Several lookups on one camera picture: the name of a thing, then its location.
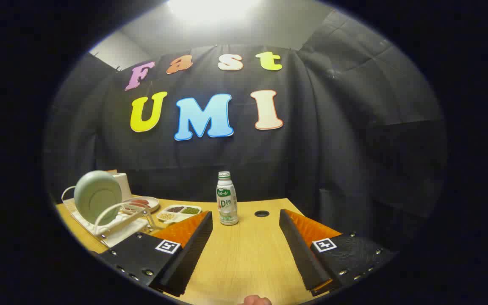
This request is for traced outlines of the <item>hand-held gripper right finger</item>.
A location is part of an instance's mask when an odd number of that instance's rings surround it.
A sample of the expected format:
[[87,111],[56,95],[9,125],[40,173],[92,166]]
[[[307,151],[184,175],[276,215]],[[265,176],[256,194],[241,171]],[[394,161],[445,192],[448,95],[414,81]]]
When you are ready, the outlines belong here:
[[339,233],[290,210],[280,211],[279,226],[304,286],[314,297],[364,280],[397,255],[356,232]]

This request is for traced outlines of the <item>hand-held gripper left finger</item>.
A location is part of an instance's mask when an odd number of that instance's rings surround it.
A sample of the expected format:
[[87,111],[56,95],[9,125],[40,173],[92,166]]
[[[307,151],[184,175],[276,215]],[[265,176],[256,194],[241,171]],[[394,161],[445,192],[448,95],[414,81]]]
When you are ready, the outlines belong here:
[[212,212],[203,211],[154,234],[134,233],[97,256],[143,286],[180,297],[212,230]]

